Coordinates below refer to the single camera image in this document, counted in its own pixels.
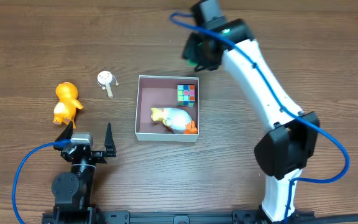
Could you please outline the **multicoloured puzzle cube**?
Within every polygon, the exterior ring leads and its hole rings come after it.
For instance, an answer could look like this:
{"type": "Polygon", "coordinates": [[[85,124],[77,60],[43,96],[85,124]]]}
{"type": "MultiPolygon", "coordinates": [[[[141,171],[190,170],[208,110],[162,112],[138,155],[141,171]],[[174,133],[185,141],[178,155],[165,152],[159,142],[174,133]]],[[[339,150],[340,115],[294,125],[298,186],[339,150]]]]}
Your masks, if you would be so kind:
{"type": "Polygon", "coordinates": [[[195,105],[195,86],[177,85],[177,103],[179,106],[194,107],[195,105]]]}

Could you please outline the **white and yellow duck toy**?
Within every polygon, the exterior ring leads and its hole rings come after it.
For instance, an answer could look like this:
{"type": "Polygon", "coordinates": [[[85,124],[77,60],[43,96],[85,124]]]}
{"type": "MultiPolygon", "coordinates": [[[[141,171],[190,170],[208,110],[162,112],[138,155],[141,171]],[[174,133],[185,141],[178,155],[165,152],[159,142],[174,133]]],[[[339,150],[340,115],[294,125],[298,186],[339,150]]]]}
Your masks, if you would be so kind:
{"type": "Polygon", "coordinates": [[[178,108],[151,108],[153,122],[162,122],[174,134],[197,134],[195,121],[185,111],[178,108]]]}

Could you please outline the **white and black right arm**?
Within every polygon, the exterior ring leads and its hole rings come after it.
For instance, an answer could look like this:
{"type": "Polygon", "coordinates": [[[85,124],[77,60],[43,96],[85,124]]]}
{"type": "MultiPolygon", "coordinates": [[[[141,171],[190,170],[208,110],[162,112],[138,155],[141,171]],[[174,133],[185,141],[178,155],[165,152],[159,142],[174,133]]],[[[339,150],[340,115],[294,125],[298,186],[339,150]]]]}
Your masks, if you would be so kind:
{"type": "Polygon", "coordinates": [[[265,134],[254,148],[258,165],[265,173],[265,196],[260,206],[269,223],[296,223],[296,180],[314,154],[319,119],[305,113],[284,91],[265,62],[247,24],[225,17],[195,19],[183,58],[195,70],[219,66],[238,82],[257,113],[265,134]]]}

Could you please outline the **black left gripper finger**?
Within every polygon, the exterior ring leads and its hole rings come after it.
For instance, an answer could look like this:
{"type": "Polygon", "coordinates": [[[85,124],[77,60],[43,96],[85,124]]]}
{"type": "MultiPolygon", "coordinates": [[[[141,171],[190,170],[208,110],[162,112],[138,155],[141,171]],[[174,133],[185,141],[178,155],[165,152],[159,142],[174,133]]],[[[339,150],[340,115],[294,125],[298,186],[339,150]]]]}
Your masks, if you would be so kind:
{"type": "Polygon", "coordinates": [[[68,141],[71,139],[73,134],[73,122],[70,121],[64,131],[59,135],[59,137],[56,138],[55,142],[56,144],[53,146],[55,150],[63,150],[65,147],[65,143],[62,143],[62,141],[68,141]]]}
{"type": "Polygon", "coordinates": [[[106,128],[106,135],[104,139],[104,146],[106,148],[107,157],[116,157],[116,146],[112,136],[111,123],[108,123],[106,128]]]}

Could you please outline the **green round cap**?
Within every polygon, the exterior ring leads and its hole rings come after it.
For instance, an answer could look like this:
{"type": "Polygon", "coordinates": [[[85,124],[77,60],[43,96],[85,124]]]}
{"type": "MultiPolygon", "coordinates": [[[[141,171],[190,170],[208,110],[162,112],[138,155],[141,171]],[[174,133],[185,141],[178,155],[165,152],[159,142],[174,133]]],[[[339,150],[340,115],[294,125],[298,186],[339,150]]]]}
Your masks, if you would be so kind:
{"type": "Polygon", "coordinates": [[[197,66],[197,63],[196,63],[196,62],[193,62],[193,61],[191,61],[191,60],[188,60],[188,64],[191,65],[191,66],[193,66],[193,67],[197,66]]]}

